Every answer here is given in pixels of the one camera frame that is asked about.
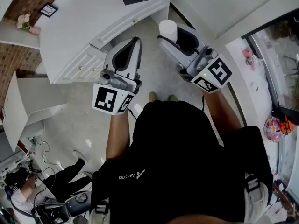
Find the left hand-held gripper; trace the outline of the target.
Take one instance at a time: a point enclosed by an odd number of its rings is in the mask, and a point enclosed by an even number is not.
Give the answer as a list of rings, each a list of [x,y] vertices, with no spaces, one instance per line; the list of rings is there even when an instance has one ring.
[[[92,108],[110,115],[123,114],[142,86],[142,41],[126,39],[107,54],[98,82],[93,85]]]

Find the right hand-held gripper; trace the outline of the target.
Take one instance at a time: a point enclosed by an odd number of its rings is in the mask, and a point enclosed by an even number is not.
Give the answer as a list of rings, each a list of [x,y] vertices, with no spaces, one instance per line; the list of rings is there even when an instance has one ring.
[[[222,89],[232,76],[223,54],[208,45],[193,28],[179,23],[160,23],[159,46],[176,64],[179,75],[207,93]]]

